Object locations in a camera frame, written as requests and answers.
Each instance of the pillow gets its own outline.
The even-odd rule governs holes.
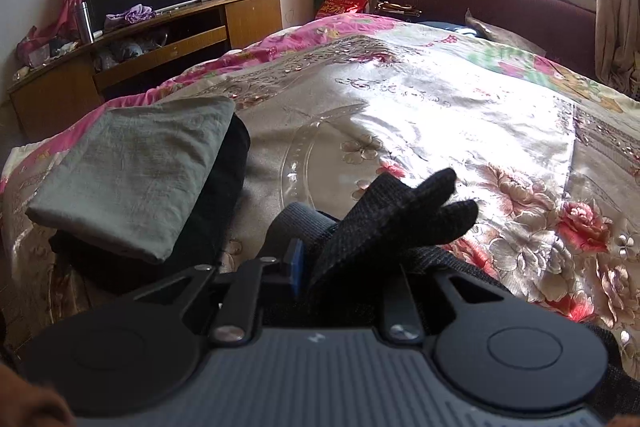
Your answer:
[[[474,19],[471,15],[471,10],[468,8],[465,14],[465,24],[478,31],[478,33],[488,41],[508,44],[514,48],[520,48],[521,50],[540,55],[541,57],[544,57],[546,54],[546,51],[544,51],[540,46],[535,45],[531,41],[527,41],[526,38],[521,37],[517,33]]]
[[[95,247],[162,263],[233,112],[226,96],[107,110],[45,178],[26,214]]]

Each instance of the thermos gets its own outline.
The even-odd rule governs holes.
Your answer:
[[[76,24],[80,33],[82,44],[91,44],[94,42],[94,33],[91,31],[91,21],[89,20],[89,8],[85,2],[80,3],[74,8],[76,16]]]

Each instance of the floral bedspread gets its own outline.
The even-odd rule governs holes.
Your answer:
[[[100,295],[24,209],[108,107],[218,92],[252,136],[226,269],[257,253],[290,201],[341,217],[381,172],[458,173],[480,216],[445,245],[512,293],[611,329],[640,378],[640,104],[546,58],[427,26],[348,14],[199,64],[12,152],[0,181],[5,250],[33,332]]]

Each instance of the black mechanical device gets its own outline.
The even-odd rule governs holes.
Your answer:
[[[607,368],[599,339],[450,269],[449,318],[427,334],[402,269],[377,328],[264,327],[260,306],[300,292],[304,251],[218,274],[193,267],[45,330],[31,381],[53,384],[81,427],[569,426]]]

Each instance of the ribbed gray panel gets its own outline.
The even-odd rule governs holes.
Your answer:
[[[154,409],[79,419],[78,425],[596,427],[600,422],[588,411],[534,421],[478,410],[449,392],[420,353],[385,346],[369,330],[264,330],[255,344],[211,353],[180,393]]]

